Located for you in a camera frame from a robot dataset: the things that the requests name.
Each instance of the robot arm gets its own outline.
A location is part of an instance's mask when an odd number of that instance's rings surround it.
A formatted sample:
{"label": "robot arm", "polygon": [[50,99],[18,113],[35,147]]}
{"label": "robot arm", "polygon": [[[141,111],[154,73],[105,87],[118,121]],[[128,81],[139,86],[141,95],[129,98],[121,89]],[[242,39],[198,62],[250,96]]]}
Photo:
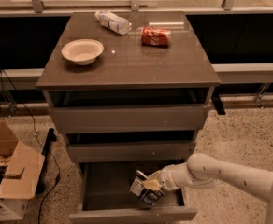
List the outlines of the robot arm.
{"label": "robot arm", "polygon": [[175,190],[181,187],[210,188],[222,180],[267,203],[266,223],[273,224],[273,172],[219,161],[205,154],[193,154],[187,163],[169,165],[143,182],[147,189]]}
{"label": "robot arm", "polygon": [[209,188],[216,179],[263,201],[270,200],[273,172],[219,161],[205,154],[193,154],[187,163],[166,166],[157,175],[159,187],[166,190],[180,187]]}

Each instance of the terrazzo floor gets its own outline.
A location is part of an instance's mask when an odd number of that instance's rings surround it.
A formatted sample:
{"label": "terrazzo floor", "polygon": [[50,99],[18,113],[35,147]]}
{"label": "terrazzo floor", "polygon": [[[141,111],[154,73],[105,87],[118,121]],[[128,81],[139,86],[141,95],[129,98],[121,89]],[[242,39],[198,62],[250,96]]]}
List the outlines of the terrazzo floor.
{"label": "terrazzo floor", "polygon": [[[204,128],[199,132],[195,152],[202,152],[222,161],[249,165],[273,171],[273,97],[265,97],[264,109],[256,107],[251,97],[223,98],[226,115],[220,116],[211,108]],[[2,107],[1,119],[5,120],[17,137],[29,146],[41,151],[48,129],[54,128],[45,104],[18,105],[12,118]],[[75,164],[65,151],[65,142],[57,133],[57,142],[51,144],[61,171],[61,180],[45,199],[39,223],[67,224],[69,214],[76,213],[82,180]],[[2,224],[36,224],[42,199],[54,185],[58,168],[52,156],[45,175],[46,191],[36,195],[27,206],[24,220],[1,222]],[[187,189],[189,205],[197,208],[193,221],[179,224],[246,224],[264,223],[266,203],[234,187],[219,181],[214,189]]]}

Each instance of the white bowl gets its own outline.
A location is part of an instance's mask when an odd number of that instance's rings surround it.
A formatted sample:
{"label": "white bowl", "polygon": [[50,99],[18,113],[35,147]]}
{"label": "white bowl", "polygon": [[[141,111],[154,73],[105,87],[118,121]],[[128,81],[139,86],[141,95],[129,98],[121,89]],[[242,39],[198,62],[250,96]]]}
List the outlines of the white bowl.
{"label": "white bowl", "polygon": [[81,39],[69,42],[62,48],[62,55],[75,64],[93,63],[103,51],[103,45],[96,40]]}

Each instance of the open drawer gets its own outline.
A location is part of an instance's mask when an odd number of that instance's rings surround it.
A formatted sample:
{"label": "open drawer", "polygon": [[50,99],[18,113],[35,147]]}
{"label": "open drawer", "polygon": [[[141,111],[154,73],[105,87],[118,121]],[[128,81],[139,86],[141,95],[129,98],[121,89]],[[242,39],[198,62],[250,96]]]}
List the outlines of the open drawer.
{"label": "open drawer", "polygon": [[68,134],[74,163],[184,160],[194,150],[196,131]]}
{"label": "open drawer", "polygon": [[50,114],[59,133],[196,130],[203,127],[208,107],[67,107],[53,108]]}
{"label": "open drawer", "polygon": [[100,107],[140,105],[203,105],[209,102],[210,87],[173,89],[103,89],[48,91],[54,107]]}
{"label": "open drawer", "polygon": [[155,206],[140,202],[129,191],[136,170],[149,175],[175,161],[127,161],[85,164],[79,212],[73,223],[144,223],[192,220],[195,208],[188,206],[185,189],[164,191]]}

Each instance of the cardboard box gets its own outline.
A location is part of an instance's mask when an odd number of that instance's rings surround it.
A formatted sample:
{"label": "cardboard box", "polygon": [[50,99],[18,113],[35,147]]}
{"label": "cardboard box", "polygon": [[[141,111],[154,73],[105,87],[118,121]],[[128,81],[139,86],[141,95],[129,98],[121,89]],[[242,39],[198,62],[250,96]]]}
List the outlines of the cardboard box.
{"label": "cardboard box", "polygon": [[29,199],[35,196],[44,156],[19,141],[0,121],[0,155],[12,155],[6,175],[23,171],[20,179],[3,179],[0,184],[0,221],[23,219]]}

